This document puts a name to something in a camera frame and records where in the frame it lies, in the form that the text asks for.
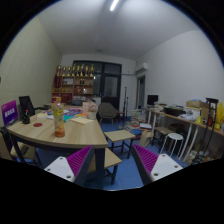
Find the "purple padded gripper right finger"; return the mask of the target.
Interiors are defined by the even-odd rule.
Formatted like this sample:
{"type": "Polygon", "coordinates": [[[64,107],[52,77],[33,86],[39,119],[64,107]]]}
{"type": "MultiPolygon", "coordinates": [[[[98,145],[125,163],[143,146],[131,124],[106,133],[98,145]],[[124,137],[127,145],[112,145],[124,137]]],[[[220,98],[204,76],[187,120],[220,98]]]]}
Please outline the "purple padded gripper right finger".
{"type": "Polygon", "coordinates": [[[167,154],[157,155],[136,144],[131,146],[131,154],[144,185],[148,185],[182,169],[167,154]]]}

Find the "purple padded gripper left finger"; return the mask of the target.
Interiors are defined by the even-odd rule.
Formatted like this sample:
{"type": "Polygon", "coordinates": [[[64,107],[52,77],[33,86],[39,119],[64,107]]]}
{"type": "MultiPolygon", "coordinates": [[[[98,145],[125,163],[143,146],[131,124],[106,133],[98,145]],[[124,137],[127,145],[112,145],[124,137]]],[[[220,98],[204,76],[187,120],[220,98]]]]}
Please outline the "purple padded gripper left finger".
{"type": "Polygon", "coordinates": [[[93,156],[93,147],[87,146],[68,157],[58,157],[45,168],[45,171],[83,186],[93,156]]]}

